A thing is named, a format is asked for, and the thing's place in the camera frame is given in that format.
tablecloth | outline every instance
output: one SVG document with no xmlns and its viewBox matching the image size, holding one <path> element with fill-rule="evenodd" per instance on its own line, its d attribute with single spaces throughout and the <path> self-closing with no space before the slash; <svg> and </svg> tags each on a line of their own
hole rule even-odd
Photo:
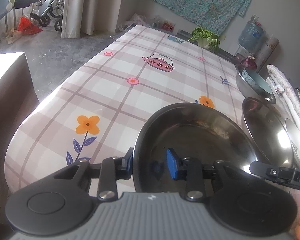
<svg viewBox="0 0 300 240">
<path fill-rule="evenodd" d="M 76 158 L 124 156 L 160 108 L 193 102 L 241 126 L 235 66 L 194 44 L 135 26 L 97 54 L 27 117 L 10 142 L 5 177 L 12 192 Z M 133 191 L 133 181 L 118 181 Z M 96 186 L 90 191 L 96 193 Z"/>
</svg>

pink flower print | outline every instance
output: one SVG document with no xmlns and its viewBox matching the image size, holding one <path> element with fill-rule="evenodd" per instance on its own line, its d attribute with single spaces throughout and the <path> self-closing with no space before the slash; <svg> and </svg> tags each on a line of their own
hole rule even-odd
<svg viewBox="0 0 300 240">
<path fill-rule="evenodd" d="M 105 52 L 103 55 L 105 55 L 105 56 L 112 56 L 112 55 L 113 55 L 113 52 L 108 51 L 108 52 Z"/>
<path fill-rule="evenodd" d="M 136 78 L 128 78 L 127 82 L 128 82 L 130 85 L 138 85 L 138 84 L 139 84 L 139 80 L 136 79 Z"/>
</svg>

gray floor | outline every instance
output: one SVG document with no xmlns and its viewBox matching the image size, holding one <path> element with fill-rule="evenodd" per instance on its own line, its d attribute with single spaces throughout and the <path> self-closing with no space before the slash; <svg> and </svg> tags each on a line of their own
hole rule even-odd
<svg viewBox="0 0 300 240">
<path fill-rule="evenodd" d="M 13 44 L 0 44 L 0 54 L 24 51 L 38 99 L 41 102 L 74 71 L 100 51 L 109 46 L 123 33 L 82 34 L 78 39 L 62 39 L 61 33 L 50 26 L 42 32 L 22 36 Z"/>
</svg>

onion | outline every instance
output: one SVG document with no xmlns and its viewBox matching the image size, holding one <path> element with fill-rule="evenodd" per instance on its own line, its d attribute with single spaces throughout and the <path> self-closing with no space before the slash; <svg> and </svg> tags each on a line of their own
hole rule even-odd
<svg viewBox="0 0 300 240">
<path fill-rule="evenodd" d="M 240 65 L 251 68 L 252 70 L 256 71 L 257 70 L 257 64 L 254 62 L 256 58 L 252 56 L 248 56 L 246 59 L 240 62 Z"/>
</svg>

silver bolt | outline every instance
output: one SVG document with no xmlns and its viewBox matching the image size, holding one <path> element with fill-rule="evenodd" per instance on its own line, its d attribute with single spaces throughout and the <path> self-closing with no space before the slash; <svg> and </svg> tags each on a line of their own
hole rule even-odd
<svg viewBox="0 0 300 240">
<path fill-rule="evenodd" d="M 109 199 L 109 198 L 113 198 L 114 197 L 114 192 L 111 191 L 111 190 L 105 190 L 105 191 L 102 191 L 99 196 L 102 198 L 102 199 Z"/>
<path fill-rule="evenodd" d="M 201 191 L 193 190 L 193 191 L 189 191 L 187 196 L 191 199 L 198 199 L 203 197 L 203 193 Z"/>
</svg>

